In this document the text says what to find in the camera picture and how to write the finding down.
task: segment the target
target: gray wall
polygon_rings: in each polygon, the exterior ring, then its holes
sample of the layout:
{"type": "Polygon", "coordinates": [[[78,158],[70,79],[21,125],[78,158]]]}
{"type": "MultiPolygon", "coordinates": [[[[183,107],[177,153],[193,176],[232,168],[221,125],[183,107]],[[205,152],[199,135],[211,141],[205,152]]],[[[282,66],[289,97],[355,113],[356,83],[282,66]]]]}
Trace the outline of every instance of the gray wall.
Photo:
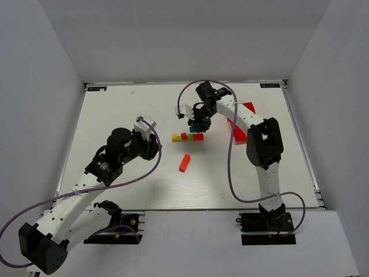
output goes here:
{"type": "MultiPolygon", "coordinates": [[[[0,7],[0,225],[51,197],[71,140],[83,84],[37,0],[2,0],[0,7]]],[[[9,227],[0,250],[24,263],[18,229],[40,216],[35,209],[9,227]]],[[[0,264],[1,276],[23,269],[0,264]]]]}
{"type": "Polygon", "coordinates": [[[333,0],[288,82],[325,203],[369,276],[369,2],[333,0]]]}
{"type": "Polygon", "coordinates": [[[40,0],[83,82],[288,78],[330,0],[40,0]]]}

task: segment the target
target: white table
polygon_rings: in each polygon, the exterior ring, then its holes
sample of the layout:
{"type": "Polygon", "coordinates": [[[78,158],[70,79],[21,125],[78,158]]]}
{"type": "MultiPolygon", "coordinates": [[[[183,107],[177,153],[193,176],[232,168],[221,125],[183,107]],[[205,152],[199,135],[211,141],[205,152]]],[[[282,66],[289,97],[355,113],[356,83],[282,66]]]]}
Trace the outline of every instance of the white table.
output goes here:
{"type": "MultiPolygon", "coordinates": [[[[291,212],[297,222],[300,211],[291,212]]],[[[357,275],[333,211],[308,211],[296,245],[242,246],[237,211],[149,211],[139,245],[79,244],[53,277],[357,275]]],[[[35,267],[29,271],[39,271],[35,267]]]]}
{"type": "MultiPolygon", "coordinates": [[[[182,103],[199,102],[192,85],[184,93],[182,103]]],[[[307,207],[317,207],[313,181],[305,163],[287,105],[280,88],[261,88],[259,84],[230,84],[240,102],[253,102],[256,112],[275,117],[281,129],[284,153],[280,164],[281,191],[294,191],[307,207]]],[[[227,181],[227,151],[230,125],[220,114],[212,118],[205,140],[192,143],[172,143],[171,135],[189,133],[187,120],[178,120],[174,107],[184,84],[109,85],[106,91],[86,92],[81,115],[74,135],[60,193],[74,187],[84,168],[115,128],[133,128],[138,115],[157,122],[157,132],[163,145],[163,157],[157,170],[148,178],[118,189],[108,190],[96,201],[111,200],[125,210],[151,209],[239,209],[256,208],[257,204],[242,204],[231,195],[227,181]],[[191,155],[185,173],[178,170],[184,154],[191,155]]],[[[259,197],[255,167],[248,161],[246,145],[234,145],[232,178],[235,192],[243,199],[259,197]]],[[[137,178],[149,171],[156,159],[141,158],[127,164],[115,184],[137,178]]],[[[300,200],[285,196],[288,208],[301,207],[300,200]]]]}

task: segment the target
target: red block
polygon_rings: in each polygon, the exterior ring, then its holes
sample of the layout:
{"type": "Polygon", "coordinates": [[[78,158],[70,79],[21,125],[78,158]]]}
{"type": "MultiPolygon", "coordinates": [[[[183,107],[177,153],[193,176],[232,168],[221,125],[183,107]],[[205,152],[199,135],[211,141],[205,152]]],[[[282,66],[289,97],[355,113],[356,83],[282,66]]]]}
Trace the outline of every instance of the red block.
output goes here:
{"type": "Polygon", "coordinates": [[[204,134],[202,133],[194,134],[194,141],[197,141],[197,140],[204,140],[204,134]]]}
{"type": "Polygon", "coordinates": [[[189,154],[185,154],[182,163],[179,165],[179,171],[184,172],[186,170],[186,167],[191,159],[191,156],[189,154]]]}
{"type": "MultiPolygon", "coordinates": [[[[252,102],[242,103],[242,105],[244,105],[246,108],[248,108],[253,113],[256,113],[254,105],[253,105],[252,102]]],[[[229,123],[231,124],[231,127],[232,127],[233,122],[230,119],[228,119],[228,121],[229,121],[229,123]]],[[[234,133],[234,138],[235,138],[235,141],[237,143],[239,143],[239,142],[245,142],[246,143],[247,142],[246,134],[238,126],[236,126],[235,133],[234,133]]]]}

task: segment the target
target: black bracket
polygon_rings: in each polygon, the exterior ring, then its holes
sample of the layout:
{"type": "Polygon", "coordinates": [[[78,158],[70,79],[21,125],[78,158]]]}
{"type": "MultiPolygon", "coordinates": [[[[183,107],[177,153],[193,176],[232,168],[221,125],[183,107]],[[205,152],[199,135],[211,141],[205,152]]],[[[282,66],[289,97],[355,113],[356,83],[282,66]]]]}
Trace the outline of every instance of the black bracket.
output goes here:
{"type": "Polygon", "coordinates": [[[251,125],[247,130],[246,154],[254,166],[267,170],[281,160],[282,153],[282,137],[275,118],[264,119],[263,123],[251,125]]]}
{"type": "Polygon", "coordinates": [[[66,239],[57,244],[51,240],[51,234],[44,235],[37,230],[37,227],[37,223],[33,226],[25,223],[19,229],[21,254],[46,275],[50,275],[58,270],[67,258],[68,252],[66,249],[69,241],[66,239]]]}
{"type": "Polygon", "coordinates": [[[192,126],[196,132],[201,133],[210,128],[210,118],[217,113],[216,102],[225,95],[231,95],[232,92],[226,88],[214,89],[210,82],[200,84],[196,88],[196,92],[202,102],[193,106],[194,120],[189,119],[188,125],[192,126]]]}

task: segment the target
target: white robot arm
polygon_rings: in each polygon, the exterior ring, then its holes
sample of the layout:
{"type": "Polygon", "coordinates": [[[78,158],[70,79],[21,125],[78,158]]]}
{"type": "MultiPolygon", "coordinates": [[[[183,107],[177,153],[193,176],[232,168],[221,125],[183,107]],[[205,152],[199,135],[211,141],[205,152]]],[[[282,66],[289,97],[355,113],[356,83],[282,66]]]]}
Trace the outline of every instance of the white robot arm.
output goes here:
{"type": "MultiPolygon", "coordinates": [[[[152,127],[156,123],[144,118],[152,127]]],[[[77,244],[93,233],[121,224],[122,210],[111,201],[95,203],[89,214],[82,212],[123,172],[123,165],[140,156],[151,160],[159,145],[151,129],[142,121],[132,131],[118,128],[112,131],[107,145],[102,146],[72,188],[74,195],[63,198],[48,214],[32,226],[25,223],[19,229],[21,253],[47,275],[54,273],[77,244]]]]}
{"type": "MultiPolygon", "coordinates": [[[[232,95],[224,96],[216,102],[217,112],[233,121],[236,104],[238,105],[237,126],[246,134],[251,126],[264,124],[264,119],[260,115],[253,113],[242,104],[235,103],[232,95]]],[[[278,178],[279,162],[270,164],[267,169],[264,169],[261,166],[256,166],[255,168],[259,179],[260,197],[263,198],[273,194],[280,194],[281,191],[278,178]]],[[[282,204],[283,200],[281,196],[262,200],[260,202],[260,205],[268,212],[277,210],[282,206],[282,204]]]]}
{"type": "MultiPolygon", "coordinates": [[[[203,132],[210,128],[210,118],[215,113],[233,121],[235,105],[238,105],[236,124],[247,134],[246,154],[256,168],[260,195],[265,197],[280,194],[278,168],[283,144],[278,122],[274,118],[264,119],[244,105],[235,103],[231,91],[226,88],[216,90],[209,82],[204,82],[196,88],[196,92],[202,102],[195,104],[193,108],[186,104],[181,105],[179,111],[176,108],[178,118],[186,116],[189,126],[197,132],[203,132]]],[[[277,196],[262,200],[259,210],[268,228],[285,214],[285,205],[282,198],[277,196]]]]}

